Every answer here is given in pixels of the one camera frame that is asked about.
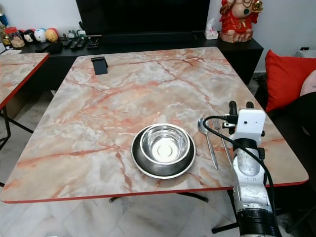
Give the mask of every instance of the red pillow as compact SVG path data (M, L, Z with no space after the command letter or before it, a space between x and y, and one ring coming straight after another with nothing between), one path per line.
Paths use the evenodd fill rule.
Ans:
M316 70L316 58L266 56L268 104L266 111L283 108L300 97L305 79Z

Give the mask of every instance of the metal fork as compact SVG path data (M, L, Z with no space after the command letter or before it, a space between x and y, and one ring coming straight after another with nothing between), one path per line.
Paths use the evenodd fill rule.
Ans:
M218 133L221 134L221 125L220 125L219 119L218 118L213 118L212 122L213 122L215 130L217 130ZM228 161L232 165L233 164L232 157L231 157L231 154L229 153L229 150L228 150L228 148L226 146L226 141L223 138L222 138L222 143L223 143L223 146L224 146L224 149L225 149Z

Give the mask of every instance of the marble table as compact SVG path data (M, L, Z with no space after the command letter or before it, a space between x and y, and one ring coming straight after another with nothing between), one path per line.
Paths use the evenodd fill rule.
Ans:
M0 109L48 57L48 53L0 55Z
M22 152L1 194L6 203L105 198L231 189L234 176L221 140L210 136L214 169L199 118L222 115L229 101L261 108L214 47L104 55L108 74L96 76L91 57L78 57ZM159 180L141 173L130 145L153 123L181 126L197 146L184 175ZM308 175L266 118L262 147L276 186Z

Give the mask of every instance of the metal spoon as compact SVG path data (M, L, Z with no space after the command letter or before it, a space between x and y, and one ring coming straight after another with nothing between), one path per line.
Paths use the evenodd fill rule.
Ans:
M215 169L218 169L218 164L217 164L216 156L214 153L214 148L212 147L212 144L210 143L209 138L208 138L209 131L204 127L203 121L204 121L204 119L200 118L198 120L197 127L198 127L198 130L206 136L208 148L209 148L209 151L211 153L211 158L212 158L214 167L215 167Z

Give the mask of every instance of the television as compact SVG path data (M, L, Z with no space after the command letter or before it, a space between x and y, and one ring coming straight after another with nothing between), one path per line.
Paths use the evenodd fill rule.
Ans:
M210 0L76 0L87 35L205 30Z

